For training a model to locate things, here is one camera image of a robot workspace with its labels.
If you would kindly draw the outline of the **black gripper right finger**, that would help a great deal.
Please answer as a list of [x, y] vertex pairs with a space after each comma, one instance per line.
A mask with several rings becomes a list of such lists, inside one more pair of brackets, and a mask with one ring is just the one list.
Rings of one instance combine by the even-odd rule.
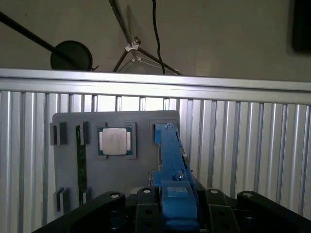
[[309, 233], [311, 221], [253, 191], [230, 198], [218, 189], [206, 191], [211, 233]]

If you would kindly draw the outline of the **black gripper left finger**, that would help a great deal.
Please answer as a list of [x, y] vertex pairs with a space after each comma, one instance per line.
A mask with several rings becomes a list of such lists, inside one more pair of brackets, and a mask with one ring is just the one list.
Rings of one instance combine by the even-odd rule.
[[160, 233], [157, 191], [135, 195], [109, 191], [36, 230], [38, 233]]

